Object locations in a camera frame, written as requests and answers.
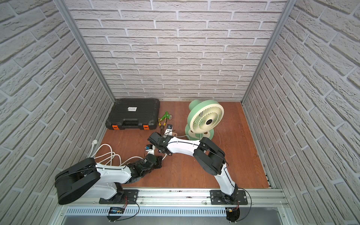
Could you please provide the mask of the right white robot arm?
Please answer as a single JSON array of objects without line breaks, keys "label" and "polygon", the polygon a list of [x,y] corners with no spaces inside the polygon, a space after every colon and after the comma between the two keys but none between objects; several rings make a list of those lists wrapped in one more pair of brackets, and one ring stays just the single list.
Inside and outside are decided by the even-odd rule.
[{"label": "right white robot arm", "polygon": [[209,138],[191,141],[174,136],[161,136],[154,132],[148,141],[161,153],[169,156],[184,154],[194,157],[205,172],[215,177],[225,197],[236,197],[238,186],[228,172],[225,153]]}]

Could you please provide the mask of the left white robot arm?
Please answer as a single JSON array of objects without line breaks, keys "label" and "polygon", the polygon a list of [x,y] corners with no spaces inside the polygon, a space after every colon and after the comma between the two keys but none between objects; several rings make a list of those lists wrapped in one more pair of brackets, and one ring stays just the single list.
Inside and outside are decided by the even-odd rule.
[{"label": "left white robot arm", "polygon": [[121,192],[121,184],[138,182],[160,169],[162,160],[161,156],[148,154],[125,166],[106,166],[92,157],[86,158],[55,176],[58,204],[66,205],[81,197],[109,200]]}]

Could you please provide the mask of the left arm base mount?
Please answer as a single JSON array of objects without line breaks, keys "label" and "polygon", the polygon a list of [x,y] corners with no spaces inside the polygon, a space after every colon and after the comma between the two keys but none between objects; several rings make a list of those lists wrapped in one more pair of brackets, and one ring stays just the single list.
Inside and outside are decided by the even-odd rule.
[{"label": "left arm base mount", "polygon": [[123,189],[108,200],[100,198],[99,204],[125,204],[125,201],[133,203],[137,201],[138,193],[138,189]]}]

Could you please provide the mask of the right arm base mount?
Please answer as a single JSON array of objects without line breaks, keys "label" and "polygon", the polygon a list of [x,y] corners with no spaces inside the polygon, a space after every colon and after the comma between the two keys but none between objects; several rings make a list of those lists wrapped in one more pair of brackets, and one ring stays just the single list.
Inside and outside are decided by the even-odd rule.
[{"label": "right arm base mount", "polygon": [[235,189],[232,195],[226,195],[220,190],[210,190],[212,205],[248,205],[248,199],[244,190]]}]

